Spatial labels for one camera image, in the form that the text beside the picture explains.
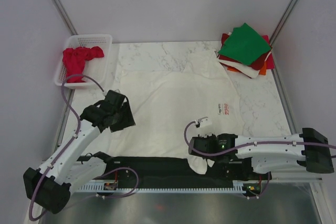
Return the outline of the white coca-cola t-shirt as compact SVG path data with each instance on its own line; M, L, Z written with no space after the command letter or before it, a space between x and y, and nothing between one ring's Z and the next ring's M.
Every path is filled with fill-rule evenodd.
M240 97L213 51L189 54L182 72L123 70L119 89L130 102L135 126L110 135L114 157L175 157L205 174L208 161L188 153L189 123L208 117L215 134L241 135Z

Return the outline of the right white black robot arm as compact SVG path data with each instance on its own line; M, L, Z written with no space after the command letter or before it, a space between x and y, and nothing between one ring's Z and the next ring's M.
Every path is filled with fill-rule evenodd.
M302 133L281 137L246 137L223 133L195 136L188 141L191 155L229 162L249 159L240 166L248 179L257 174L302 166L315 174L334 173L333 158L328 139L313 128Z

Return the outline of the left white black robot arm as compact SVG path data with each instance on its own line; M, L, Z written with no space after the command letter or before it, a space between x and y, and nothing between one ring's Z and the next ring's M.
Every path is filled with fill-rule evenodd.
M96 153L85 164L74 167L91 142L106 129L117 132L135 125L129 99L113 90L75 116L78 124L70 139L37 169L30 167L23 174L31 204L38 204L52 214L62 211L70 196L90 180L114 175L115 165L106 160L105 153Z

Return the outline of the crumpled red t-shirt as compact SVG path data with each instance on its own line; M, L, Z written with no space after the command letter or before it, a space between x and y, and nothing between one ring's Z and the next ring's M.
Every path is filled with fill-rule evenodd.
M86 62L95 58L104 57L103 50L98 46L92 48L67 48L62 54L62 62L67 70L67 83L85 82L82 80L82 76L80 76L80 74L83 74Z

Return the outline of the folded orange t-shirt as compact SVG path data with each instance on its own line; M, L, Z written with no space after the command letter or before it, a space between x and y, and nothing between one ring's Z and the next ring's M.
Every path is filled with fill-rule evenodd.
M240 72L239 70L237 70L236 68L234 67L227 67L227 70L228 71L233 71L233 72ZM266 75L266 72L267 72L267 63L264 62L264 65L263 67L260 69L259 71L259 75L262 75L262 76L265 76Z

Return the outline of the folded dark red t-shirt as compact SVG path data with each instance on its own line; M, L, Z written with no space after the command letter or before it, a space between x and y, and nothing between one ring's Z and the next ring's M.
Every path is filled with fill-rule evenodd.
M226 33L222 34L222 38L221 38L222 46L224 45L224 42L227 40L227 38L229 38L229 34L226 34ZM262 54L258 59L256 59L253 63L251 63L248 66L251 67L254 70L257 70L257 71L261 70L265 65L265 60L266 60L268 54L269 54L269 52L266 52L266 53ZM237 60L234 60L232 58L229 58L229 57L221 55L221 54L219 54L219 59L220 60L231 61L231 62L235 62L235 63L241 63Z

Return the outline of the folded pink red t-shirt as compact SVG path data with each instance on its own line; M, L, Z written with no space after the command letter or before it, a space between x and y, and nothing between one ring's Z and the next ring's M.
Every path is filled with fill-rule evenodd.
M265 53L265 61L267 63L267 70L272 70L275 68L275 63L272 55L272 46L270 46L270 50Z

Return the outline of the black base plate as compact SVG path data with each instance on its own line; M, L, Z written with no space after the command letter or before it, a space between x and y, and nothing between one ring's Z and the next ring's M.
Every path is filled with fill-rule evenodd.
M77 161L82 164L88 163L94 157L102 159L106 164L105 173L111 172L104 177L104 181L116 180L117 183L133 188L136 183L136 176L132 171L114 169L129 167L137 172L139 177L138 185L164 185L164 186L220 186L237 181L265 182L272 179L269 174L257 174L251 167L251 159L244 161L232 161L229 163L215 163L208 167L204 175L193 171L186 159L165 158L165 157L110 157L98 152L94 155L80 156Z

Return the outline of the left aluminium corner post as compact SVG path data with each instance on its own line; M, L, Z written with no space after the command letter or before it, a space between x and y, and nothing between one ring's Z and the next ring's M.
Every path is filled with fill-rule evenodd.
M67 27L67 29L69 30L69 32L72 35L77 35L77 30L75 29L66 9L64 8L61 0L51 0L53 5L55 6L58 14L60 15L62 21L64 22L65 26Z

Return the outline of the aluminium corner post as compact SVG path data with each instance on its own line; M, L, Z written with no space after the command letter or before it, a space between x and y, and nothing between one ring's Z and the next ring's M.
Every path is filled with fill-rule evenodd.
M67 29L69 30L69 32L72 35L77 35L77 30L75 29L66 9L64 8L61 0L51 0L53 5L55 6L58 14L60 15L62 21L64 22L65 26L67 27Z
M287 20L289 19L291 13L293 12L294 8L296 7L296 5L298 4L299 0L290 0L284 13L282 14L274 32L271 35L270 38L270 45L274 46L275 45L275 41L278 38L280 32L282 31L283 27L285 26Z

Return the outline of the right aluminium corner post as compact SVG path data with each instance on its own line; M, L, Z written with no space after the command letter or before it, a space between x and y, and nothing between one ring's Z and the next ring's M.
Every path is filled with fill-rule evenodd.
M299 0L290 0L284 13L282 14L274 32L271 35L270 38L270 45L274 46L275 45L275 41L278 38L280 32L282 31L283 27L285 26L287 20L289 19L291 13L293 12L294 8L296 7L296 5L298 4Z

